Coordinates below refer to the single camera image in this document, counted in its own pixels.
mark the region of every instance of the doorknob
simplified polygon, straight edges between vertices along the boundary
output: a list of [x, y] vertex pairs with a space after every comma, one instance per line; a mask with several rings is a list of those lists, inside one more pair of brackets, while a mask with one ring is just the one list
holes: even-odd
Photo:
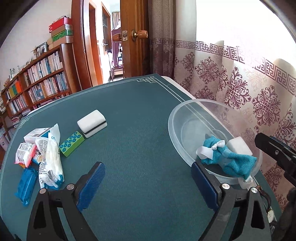
[[121, 39], [122, 39], [121, 34], [115, 34], [112, 36], [113, 42], [121, 42]]
[[136, 32], [134, 29], [131, 31], [131, 37], [133, 41], [136, 41], [137, 38], [139, 39], [146, 39], [148, 38], [148, 32], [146, 30], [139, 30]]

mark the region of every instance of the white bow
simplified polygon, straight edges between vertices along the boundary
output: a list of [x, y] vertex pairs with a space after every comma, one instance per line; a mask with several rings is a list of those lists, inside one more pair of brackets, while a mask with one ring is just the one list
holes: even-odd
[[209, 147], [205, 147], [205, 146], [201, 146], [198, 147], [198, 149], [196, 150], [196, 155], [198, 155], [198, 157], [200, 159], [213, 159], [213, 153], [214, 150], [217, 150], [217, 147], [224, 147], [225, 146], [225, 140], [220, 140], [217, 143], [215, 143], [211, 148]]
[[211, 149], [212, 150], [217, 150], [217, 147], [224, 147], [225, 146], [225, 140], [220, 140], [214, 145], [212, 145]]

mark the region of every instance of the metal screw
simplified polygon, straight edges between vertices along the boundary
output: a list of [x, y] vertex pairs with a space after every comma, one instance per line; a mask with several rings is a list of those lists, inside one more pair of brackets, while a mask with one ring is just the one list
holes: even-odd
[[227, 184], [227, 183], [223, 183], [223, 184], [222, 184], [222, 187], [223, 187], [224, 189], [229, 189], [229, 188], [230, 188], [229, 184]]
[[257, 188], [251, 188], [251, 191], [253, 192], [253, 193], [257, 193], [258, 192], [258, 189]]
[[43, 194], [43, 193], [45, 193], [45, 192], [46, 192], [46, 189], [45, 189], [45, 188], [42, 188], [42, 189], [39, 191], [40, 194]]
[[68, 186], [67, 186], [67, 189], [68, 190], [72, 190], [74, 188], [74, 184], [69, 184]]

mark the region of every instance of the door latch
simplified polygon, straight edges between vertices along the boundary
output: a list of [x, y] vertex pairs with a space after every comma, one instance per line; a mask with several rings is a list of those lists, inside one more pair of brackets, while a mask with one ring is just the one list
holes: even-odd
[[123, 30], [122, 31], [122, 41], [127, 41], [128, 40], [128, 31]]

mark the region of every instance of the green tablecloth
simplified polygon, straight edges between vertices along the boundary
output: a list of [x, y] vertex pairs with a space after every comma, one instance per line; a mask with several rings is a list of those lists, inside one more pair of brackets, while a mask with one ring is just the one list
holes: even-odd
[[[155, 74], [93, 87], [29, 114], [18, 127], [1, 170], [0, 214], [8, 229], [26, 240], [40, 188], [36, 183], [28, 207], [14, 195], [22, 173], [14, 164], [15, 152], [23, 136], [58, 123], [62, 142], [78, 130], [79, 119], [98, 109], [108, 126], [86, 139], [68, 158], [61, 155], [62, 188], [75, 183], [96, 161], [106, 165], [103, 183], [83, 211], [94, 234], [100, 241], [196, 241], [213, 211], [195, 185], [190, 166], [172, 145], [167, 127], [173, 108], [189, 99]], [[272, 194], [262, 174], [256, 178]], [[274, 202], [273, 208], [278, 215], [278, 204]], [[62, 210], [60, 215], [68, 239], [73, 240]]]

